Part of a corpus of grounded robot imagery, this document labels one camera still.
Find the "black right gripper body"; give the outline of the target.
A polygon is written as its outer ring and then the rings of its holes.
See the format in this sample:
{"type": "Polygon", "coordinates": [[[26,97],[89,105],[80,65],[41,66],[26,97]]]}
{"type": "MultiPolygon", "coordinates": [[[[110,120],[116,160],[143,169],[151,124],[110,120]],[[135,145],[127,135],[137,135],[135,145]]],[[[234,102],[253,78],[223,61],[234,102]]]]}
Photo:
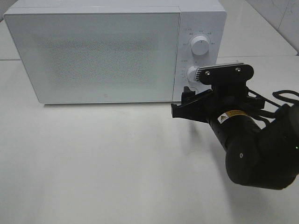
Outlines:
{"type": "Polygon", "coordinates": [[[246,81],[225,81],[211,84],[211,95],[205,100],[209,119],[222,124],[234,117],[259,117],[265,100],[255,94],[249,95],[246,81]]]}

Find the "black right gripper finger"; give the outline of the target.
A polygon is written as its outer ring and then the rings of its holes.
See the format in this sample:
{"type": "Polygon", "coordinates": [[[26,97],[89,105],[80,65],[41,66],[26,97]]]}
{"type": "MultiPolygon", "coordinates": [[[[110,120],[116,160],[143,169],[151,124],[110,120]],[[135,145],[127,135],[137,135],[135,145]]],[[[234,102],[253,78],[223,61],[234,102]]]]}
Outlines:
{"type": "Polygon", "coordinates": [[[196,94],[185,86],[181,94],[181,104],[171,104],[172,117],[208,123],[204,102],[211,95],[211,89],[196,94]]]}
{"type": "Polygon", "coordinates": [[[199,67],[195,80],[202,84],[246,83],[254,75],[251,65],[245,63],[225,63],[199,67]]]}

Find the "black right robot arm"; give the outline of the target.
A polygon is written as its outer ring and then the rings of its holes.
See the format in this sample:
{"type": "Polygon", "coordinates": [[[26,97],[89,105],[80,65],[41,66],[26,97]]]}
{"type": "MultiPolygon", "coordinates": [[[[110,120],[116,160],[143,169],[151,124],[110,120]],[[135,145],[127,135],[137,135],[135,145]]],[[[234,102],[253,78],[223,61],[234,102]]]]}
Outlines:
{"type": "Polygon", "coordinates": [[[201,93],[184,87],[174,118],[207,123],[226,152],[226,171],[243,186],[281,190],[299,174],[299,101],[295,91],[272,95],[284,102],[274,112],[264,109],[268,99],[249,89],[254,75],[244,63],[192,66],[188,80],[210,86],[201,93]]]}

